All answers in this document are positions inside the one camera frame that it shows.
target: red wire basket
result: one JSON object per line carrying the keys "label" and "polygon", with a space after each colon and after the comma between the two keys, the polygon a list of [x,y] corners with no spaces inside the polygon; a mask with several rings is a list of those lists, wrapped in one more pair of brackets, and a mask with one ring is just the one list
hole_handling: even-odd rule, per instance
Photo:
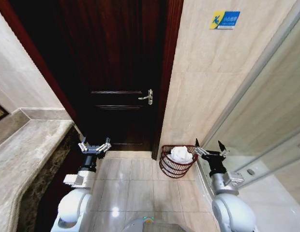
{"label": "red wire basket", "polygon": [[[172,159],[170,159],[167,155],[170,154],[171,149],[173,149],[176,146],[186,146],[188,149],[188,152],[192,153],[193,155],[193,161],[191,163],[177,163],[174,162]],[[160,168],[162,172],[171,177],[171,178],[181,178],[183,177],[190,167],[194,164],[194,162],[197,160],[198,155],[195,153],[195,146],[192,145],[164,145],[162,146],[162,155],[160,158]]]}

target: countertop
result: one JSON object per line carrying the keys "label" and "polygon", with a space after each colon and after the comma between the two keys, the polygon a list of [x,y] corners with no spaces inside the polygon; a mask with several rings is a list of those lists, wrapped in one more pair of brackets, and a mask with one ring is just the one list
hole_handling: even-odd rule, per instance
{"label": "countertop", "polygon": [[22,195],[69,131],[71,120],[30,120],[0,145],[0,231],[15,231]]}

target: blue sign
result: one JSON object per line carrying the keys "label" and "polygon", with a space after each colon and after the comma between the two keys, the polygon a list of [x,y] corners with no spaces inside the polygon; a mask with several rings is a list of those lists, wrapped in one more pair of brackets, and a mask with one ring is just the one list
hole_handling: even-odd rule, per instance
{"label": "blue sign", "polygon": [[216,11],[210,29],[233,29],[239,14],[240,11]]}

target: white tissue paper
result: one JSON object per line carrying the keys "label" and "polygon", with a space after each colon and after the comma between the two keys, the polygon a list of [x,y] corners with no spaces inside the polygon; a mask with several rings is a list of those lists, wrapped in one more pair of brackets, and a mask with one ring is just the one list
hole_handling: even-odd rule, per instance
{"label": "white tissue paper", "polygon": [[170,155],[167,155],[171,160],[181,164],[191,163],[193,161],[193,155],[188,152],[186,146],[176,146],[170,151]]}

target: door handle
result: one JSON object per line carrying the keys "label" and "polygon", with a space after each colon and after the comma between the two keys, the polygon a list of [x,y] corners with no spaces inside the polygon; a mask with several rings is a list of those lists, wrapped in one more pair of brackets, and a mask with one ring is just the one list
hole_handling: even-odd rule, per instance
{"label": "door handle", "polygon": [[138,98],[138,99],[139,100],[148,99],[148,104],[152,105],[152,103],[153,103],[153,91],[152,91],[152,89],[148,90],[148,96],[141,97],[141,98]]}

